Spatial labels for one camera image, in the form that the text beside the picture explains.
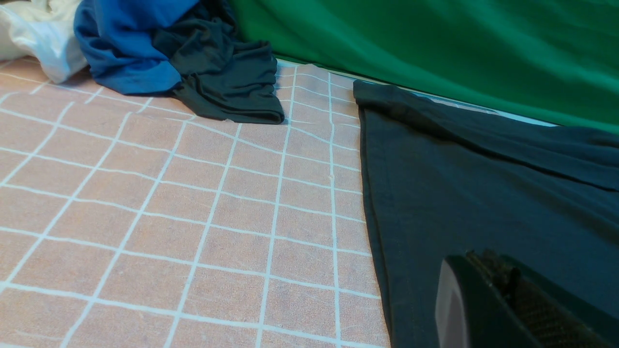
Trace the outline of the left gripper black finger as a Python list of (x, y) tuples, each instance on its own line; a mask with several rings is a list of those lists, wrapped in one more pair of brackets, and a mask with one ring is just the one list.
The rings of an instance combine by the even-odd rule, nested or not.
[(616, 348), (618, 319), (515, 258), (449, 255), (435, 303), (441, 348)]

